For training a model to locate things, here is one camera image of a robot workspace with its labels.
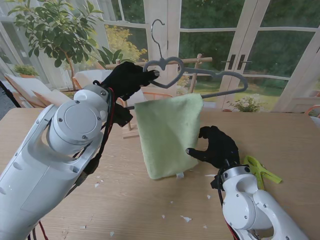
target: microfiber cloth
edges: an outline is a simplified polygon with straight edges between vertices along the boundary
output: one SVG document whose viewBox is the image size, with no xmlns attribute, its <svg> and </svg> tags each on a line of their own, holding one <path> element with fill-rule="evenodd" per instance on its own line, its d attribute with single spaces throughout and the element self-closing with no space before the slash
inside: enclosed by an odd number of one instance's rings
<svg viewBox="0 0 320 240">
<path fill-rule="evenodd" d="M 144 163 L 151 179 L 172 176 L 198 164 L 186 153 L 198 141 L 203 107 L 191 93 L 134 105 Z"/>
</svg>

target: clothespin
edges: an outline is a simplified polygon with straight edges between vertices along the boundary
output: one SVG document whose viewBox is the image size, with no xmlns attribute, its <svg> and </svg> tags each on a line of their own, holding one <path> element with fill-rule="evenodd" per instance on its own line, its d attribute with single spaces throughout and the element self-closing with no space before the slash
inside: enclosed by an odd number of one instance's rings
<svg viewBox="0 0 320 240">
<path fill-rule="evenodd" d="M 255 175 L 258 188 L 261 190 L 265 189 L 264 180 L 262 177 L 265 177 L 276 184 L 279 184 L 282 179 L 272 172 L 268 171 L 265 166 L 263 166 L 257 159 L 252 156 L 245 156 L 243 164 L 249 165 L 251 172 Z"/>
</svg>

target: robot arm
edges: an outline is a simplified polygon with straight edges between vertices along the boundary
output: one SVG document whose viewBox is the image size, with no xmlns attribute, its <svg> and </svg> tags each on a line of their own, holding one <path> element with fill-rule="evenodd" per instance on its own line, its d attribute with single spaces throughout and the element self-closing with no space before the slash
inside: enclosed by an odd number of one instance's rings
<svg viewBox="0 0 320 240">
<path fill-rule="evenodd" d="M 257 179 L 246 165 L 240 165 L 235 141 L 216 126 L 200 129 L 199 138 L 208 139 L 206 151 L 188 148 L 186 152 L 219 168 L 211 183 L 217 189 L 222 212 L 236 240 L 257 240 L 256 230 L 273 227 L 273 236 L 264 240 L 308 240 L 291 217 L 266 191 L 259 190 Z M 221 189 L 225 191 L 223 199 Z"/>
<path fill-rule="evenodd" d="M 74 100 L 41 112 L 0 176 L 1 240 L 25 240 L 43 216 L 94 172 L 108 139 L 109 126 L 101 132 L 103 122 L 112 124 L 113 118 L 124 126 L 132 118 L 114 105 L 115 99 L 127 100 L 158 76 L 125 62 L 101 85 L 88 85 Z M 46 129 L 47 144 L 42 138 Z M 80 151 L 78 158 L 71 157 Z"/>
</svg>

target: clothes hanger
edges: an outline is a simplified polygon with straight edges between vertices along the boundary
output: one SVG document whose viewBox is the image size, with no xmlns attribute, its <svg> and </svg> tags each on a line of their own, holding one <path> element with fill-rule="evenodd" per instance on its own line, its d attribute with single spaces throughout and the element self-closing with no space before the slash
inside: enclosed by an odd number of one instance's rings
<svg viewBox="0 0 320 240">
<path fill-rule="evenodd" d="M 157 87 L 160 87 L 160 88 L 163 88 L 163 89 L 168 89 L 171 86 L 173 86 L 176 82 L 178 82 L 178 80 L 182 77 L 182 75 L 184 73 L 189 73 L 189 74 L 208 74 L 213 78 L 219 78 L 219 77 L 222 77 L 222 76 L 233 76 L 233 77 L 238 78 L 243 83 L 243 88 L 229 90 L 229 91 L 220 91 L 220 92 L 217 92 L 217 93 L 209 93 L 209 94 L 201 95 L 203 99 L 222 96 L 222 95 L 228 95 L 228 94 L 240 93 L 240 92 L 244 92 L 248 88 L 247 79 L 244 76 L 242 76 L 240 73 L 233 72 L 233 71 L 221 71 L 220 73 L 215 73 L 212 70 L 185 67 L 183 61 L 180 58 L 176 57 L 176 56 L 171 56 L 171 57 L 168 57 L 167 59 L 164 59 L 163 56 L 162 56 L 160 44 L 155 40 L 154 33 L 153 33 L 154 24 L 157 21 L 159 21 L 162 26 L 164 26 L 165 24 L 160 19 L 156 19 L 156 20 L 153 21 L 153 23 L 151 25 L 151 37 L 152 37 L 152 40 L 158 45 L 159 52 L 160 52 L 160 59 L 159 60 L 148 61 L 144 65 L 143 71 L 146 72 L 149 66 L 159 66 L 164 71 L 166 69 L 166 65 L 169 62 L 175 61 L 180 66 L 180 72 L 168 84 L 162 84 L 162 83 L 159 83 L 159 82 L 157 82 L 155 80 L 152 80 L 150 82 L 153 85 L 156 85 Z"/>
</svg>

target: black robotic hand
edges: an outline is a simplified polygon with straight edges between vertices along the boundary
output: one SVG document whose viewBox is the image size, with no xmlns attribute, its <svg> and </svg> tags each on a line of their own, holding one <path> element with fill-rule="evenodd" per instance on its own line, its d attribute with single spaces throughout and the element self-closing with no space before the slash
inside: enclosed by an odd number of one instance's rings
<svg viewBox="0 0 320 240">
<path fill-rule="evenodd" d="M 125 61 L 116 66 L 112 73 L 101 83 L 104 89 L 112 88 L 116 98 L 128 100 L 142 86 L 148 86 L 151 80 L 159 77 L 157 70 L 143 72 L 141 66 Z"/>
<path fill-rule="evenodd" d="M 186 153 L 190 156 L 212 164 L 215 168 L 220 169 L 228 164 L 239 164 L 239 152 L 235 141 L 220 131 L 216 126 L 204 126 L 200 129 L 199 138 L 208 139 L 209 145 L 206 151 L 187 148 Z"/>
</svg>

